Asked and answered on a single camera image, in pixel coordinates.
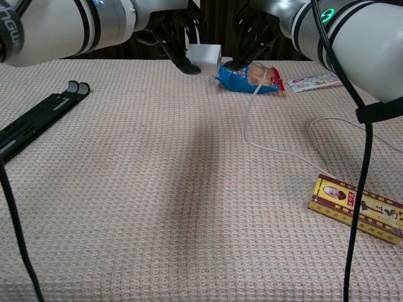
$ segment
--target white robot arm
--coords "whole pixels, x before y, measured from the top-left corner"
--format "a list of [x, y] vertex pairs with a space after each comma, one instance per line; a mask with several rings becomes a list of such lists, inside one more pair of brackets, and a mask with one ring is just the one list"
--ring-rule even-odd
[[[21, 3], [27, 4], [19, 18]], [[176, 43], [173, 18], [191, 36], [203, 23], [192, 0], [0, 0], [0, 62], [39, 64], [118, 45], [142, 31], [143, 43], [160, 43], [181, 71], [197, 74]]]
[[[403, 7], [367, 0], [321, 0], [319, 8], [329, 41], [349, 80], [383, 103], [403, 99]], [[255, 23], [258, 11], [265, 14], [267, 28], [251, 30], [262, 25]], [[238, 31], [257, 33], [254, 38], [262, 46], [260, 52], [271, 38], [285, 36], [300, 53], [334, 71], [309, 0], [248, 0], [236, 24]], [[226, 67], [237, 70], [258, 54], [251, 51], [249, 58], [241, 54]]]

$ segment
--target textured fabric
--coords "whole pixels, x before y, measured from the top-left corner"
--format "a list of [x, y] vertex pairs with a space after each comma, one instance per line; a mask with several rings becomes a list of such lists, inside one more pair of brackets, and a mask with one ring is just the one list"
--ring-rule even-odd
[[[313, 62], [265, 62], [284, 80]], [[0, 127], [68, 80], [92, 93], [7, 164], [47, 301], [341, 301], [349, 227], [307, 205], [319, 172], [248, 145], [249, 95], [168, 61], [0, 65]], [[367, 103], [375, 100], [363, 94]], [[252, 141], [326, 168], [307, 133], [355, 121], [342, 87], [258, 96]], [[403, 148], [403, 119], [375, 132]], [[358, 183], [365, 134], [320, 121], [338, 177]], [[403, 201], [402, 154], [375, 140], [367, 189]], [[34, 301], [0, 195], [0, 301]], [[352, 301], [403, 301], [403, 244], [358, 232]]]

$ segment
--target chip bag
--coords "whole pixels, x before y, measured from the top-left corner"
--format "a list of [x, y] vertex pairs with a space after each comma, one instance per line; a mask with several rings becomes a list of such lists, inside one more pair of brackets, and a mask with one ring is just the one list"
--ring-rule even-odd
[[263, 67], [254, 63], [242, 68], [240, 71], [229, 71], [221, 65], [216, 78], [225, 88], [234, 92], [254, 93], [261, 81], [263, 81], [263, 85], [258, 94], [284, 91], [283, 81], [277, 69]]

